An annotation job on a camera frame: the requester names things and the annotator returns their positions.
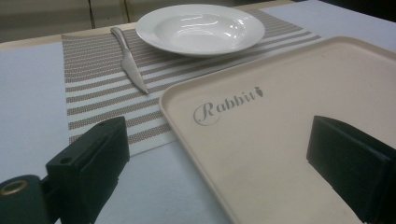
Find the tabletop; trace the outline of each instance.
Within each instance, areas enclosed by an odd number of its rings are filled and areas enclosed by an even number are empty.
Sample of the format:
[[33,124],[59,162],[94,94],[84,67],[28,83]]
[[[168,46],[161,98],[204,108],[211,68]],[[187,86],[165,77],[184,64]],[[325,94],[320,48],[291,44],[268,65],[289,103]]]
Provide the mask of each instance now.
[[[323,38],[347,35],[396,51],[396,24],[310,0],[242,6]],[[135,24],[120,25],[132,29]],[[109,27],[69,35],[101,35]],[[0,44],[0,181],[46,175],[45,164],[69,144],[60,35]],[[229,223],[178,141],[131,158],[97,223]]]

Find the knife blade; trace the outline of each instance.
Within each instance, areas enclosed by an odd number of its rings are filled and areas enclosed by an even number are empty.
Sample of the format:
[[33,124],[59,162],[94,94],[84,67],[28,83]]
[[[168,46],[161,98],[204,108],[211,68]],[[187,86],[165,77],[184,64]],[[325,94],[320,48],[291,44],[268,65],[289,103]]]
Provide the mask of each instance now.
[[111,33],[119,40],[122,48],[122,61],[121,68],[125,71],[129,79],[134,83],[134,85],[145,94],[149,94],[146,84],[137,69],[137,65],[134,62],[134,57],[128,48],[125,37],[122,30],[118,27],[112,27],[110,29]]

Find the woven placemat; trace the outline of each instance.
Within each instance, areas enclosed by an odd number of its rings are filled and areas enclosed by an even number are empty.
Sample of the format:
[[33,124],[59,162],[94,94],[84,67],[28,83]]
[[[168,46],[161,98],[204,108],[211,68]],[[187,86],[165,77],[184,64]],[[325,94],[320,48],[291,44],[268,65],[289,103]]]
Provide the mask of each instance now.
[[120,68],[121,48],[114,35],[63,35],[70,142],[94,124],[118,116],[127,120],[132,156],[172,142],[176,138],[158,105],[166,88],[321,39],[260,10],[249,13],[264,24],[264,38],[252,48],[214,58],[195,59],[155,49],[140,39],[135,30],[124,31],[149,95],[135,88]]

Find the beige tray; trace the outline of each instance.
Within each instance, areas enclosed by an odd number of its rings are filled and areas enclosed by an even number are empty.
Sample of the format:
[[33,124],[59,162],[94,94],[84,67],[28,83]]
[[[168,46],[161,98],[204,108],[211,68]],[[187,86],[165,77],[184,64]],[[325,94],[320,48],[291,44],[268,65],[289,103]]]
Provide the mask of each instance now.
[[312,120],[396,147],[396,54],[337,37],[180,83],[160,106],[233,223],[361,224],[305,158]]

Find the plate rim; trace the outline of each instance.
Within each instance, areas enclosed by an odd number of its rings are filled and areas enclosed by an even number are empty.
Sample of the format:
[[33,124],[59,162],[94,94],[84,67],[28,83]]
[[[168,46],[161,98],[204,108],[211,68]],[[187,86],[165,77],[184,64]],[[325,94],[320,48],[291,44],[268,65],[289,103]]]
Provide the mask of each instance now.
[[[175,9],[184,9],[184,10],[180,10],[181,12],[177,13],[177,14],[169,14],[169,12],[174,11]],[[240,16],[248,17],[248,20],[249,20],[248,27],[254,27],[254,30],[257,31],[254,41],[251,41],[251,43],[246,44],[243,47],[234,48],[234,49],[198,51],[197,52],[197,51],[190,51],[187,49],[180,49],[180,48],[172,49],[172,48],[169,48],[170,45],[167,45],[167,46],[161,45],[161,44],[158,44],[157,41],[153,41],[151,39],[153,36],[157,37],[156,35],[153,34],[152,31],[154,31],[154,29],[152,27],[154,25],[159,24],[164,19],[170,19],[175,16],[189,14],[189,13],[205,13],[205,10],[207,10],[206,13],[209,13],[209,14],[211,14],[212,11],[216,11],[217,15],[224,17],[224,18],[229,18],[232,20],[237,20],[238,18],[240,18]],[[228,16],[228,15],[230,15],[230,12],[235,13],[237,16],[230,18]],[[150,13],[146,14],[142,18],[140,18],[140,20],[136,23],[135,30],[136,30],[137,35],[143,41],[145,41],[147,44],[151,45],[154,48],[162,49],[162,50],[165,50],[168,52],[173,52],[173,53],[182,54],[182,55],[186,55],[186,56],[193,56],[193,57],[217,56],[217,55],[237,52],[237,51],[240,51],[243,49],[248,49],[248,48],[252,47],[253,45],[257,44],[265,35],[264,24],[262,24],[262,22],[259,21],[253,15],[251,15],[245,11],[233,8],[233,7],[223,7],[223,6],[208,5],[208,4],[185,4],[185,5],[176,5],[176,6],[163,7],[163,8],[156,9],[156,10],[151,11]]]

